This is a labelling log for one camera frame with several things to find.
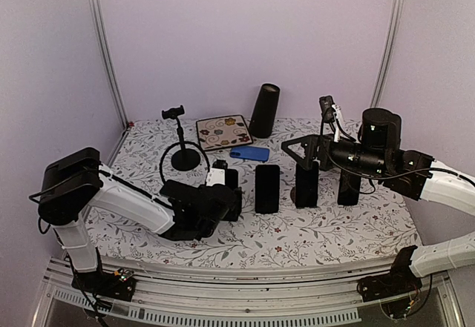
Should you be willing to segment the blue edged black phone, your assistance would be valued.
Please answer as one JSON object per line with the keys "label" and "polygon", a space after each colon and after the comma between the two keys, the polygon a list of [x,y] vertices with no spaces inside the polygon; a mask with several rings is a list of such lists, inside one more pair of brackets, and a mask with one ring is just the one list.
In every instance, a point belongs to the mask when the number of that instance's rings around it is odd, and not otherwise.
{"label": "blue edged black phone", "polygon": [[296,208],[316,208],[318,202],[318,162],[312,162],[309,170],[296,165],[295,206]]}

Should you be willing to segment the small black phone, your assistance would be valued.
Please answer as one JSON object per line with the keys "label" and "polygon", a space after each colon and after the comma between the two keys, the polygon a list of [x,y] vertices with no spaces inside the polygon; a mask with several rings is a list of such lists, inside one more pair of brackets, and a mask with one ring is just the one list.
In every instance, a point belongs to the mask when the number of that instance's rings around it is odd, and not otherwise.
{"label": "small black phone", "polygon": [[228,168],[225,172],[225,185],[231,190],[238,189],[239,178],[238,171],[236,169]]}

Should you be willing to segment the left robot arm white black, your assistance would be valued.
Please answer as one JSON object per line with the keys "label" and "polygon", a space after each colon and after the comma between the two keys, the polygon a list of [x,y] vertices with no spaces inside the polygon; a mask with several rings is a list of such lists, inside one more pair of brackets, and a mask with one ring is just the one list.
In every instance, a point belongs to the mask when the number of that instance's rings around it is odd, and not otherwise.
{"label": "left robot arm white black", "polygon": [[83,283],[95,293],[105,292],[111,282],[99,268],[99,253],[82,217],[85,208],[118,214],[170,241],[208,238],[220,222],[235,222],[242,211],[238,174],[223,160],[207,167],[204,184],[168,179],[153,195],[118,177],[92,147],[47,166],[42,189],[28,199],[38,205],[40,220],[55,231]]}

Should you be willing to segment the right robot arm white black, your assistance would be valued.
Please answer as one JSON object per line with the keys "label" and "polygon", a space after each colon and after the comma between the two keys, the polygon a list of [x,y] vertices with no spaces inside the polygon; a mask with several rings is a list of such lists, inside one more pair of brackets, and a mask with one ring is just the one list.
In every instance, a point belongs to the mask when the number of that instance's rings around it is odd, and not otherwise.
{"label": "right robot arm white black", "polygon": [[[402,119],[384,108],[369,108],[362,114],[358,138],[334,133],[307,135],[282,142],[282,150],[304,170],[319,162],[323,171],[338,168],[341,183],[353,178],[379,184],[413,200],[450,206],[474,215],[474,178],[432,156],[400,148]],[[384,278],[389,294],[400,294],[413,280],[439,271],[474,264],[474,233],[434,245],[401,250]]]}

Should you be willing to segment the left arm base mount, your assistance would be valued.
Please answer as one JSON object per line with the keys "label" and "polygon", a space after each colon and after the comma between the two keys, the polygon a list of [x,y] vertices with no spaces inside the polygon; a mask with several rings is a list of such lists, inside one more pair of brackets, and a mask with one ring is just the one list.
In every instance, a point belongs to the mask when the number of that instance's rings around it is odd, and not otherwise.
{"label": "left arm base mount", "polygon": [[106,272],[99,266],[89,273],[79,273],[73,268],[72,287],[89,293],[94,299],[105,297],[112,300],[131,302],[137,281],[134,272],[119,268]]}

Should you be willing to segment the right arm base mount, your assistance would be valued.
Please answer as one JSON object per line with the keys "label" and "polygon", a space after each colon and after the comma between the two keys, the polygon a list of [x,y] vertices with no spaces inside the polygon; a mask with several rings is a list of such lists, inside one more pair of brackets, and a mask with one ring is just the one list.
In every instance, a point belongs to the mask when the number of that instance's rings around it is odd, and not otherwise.
{"label": "right arm base mount", "polygon": [[387,273],[361,278],[357,282],[356,291],[363,301],[380,300],[420,289],[421,278],[410,270],[411,257],[416,249],[416,245],[403,248]]}

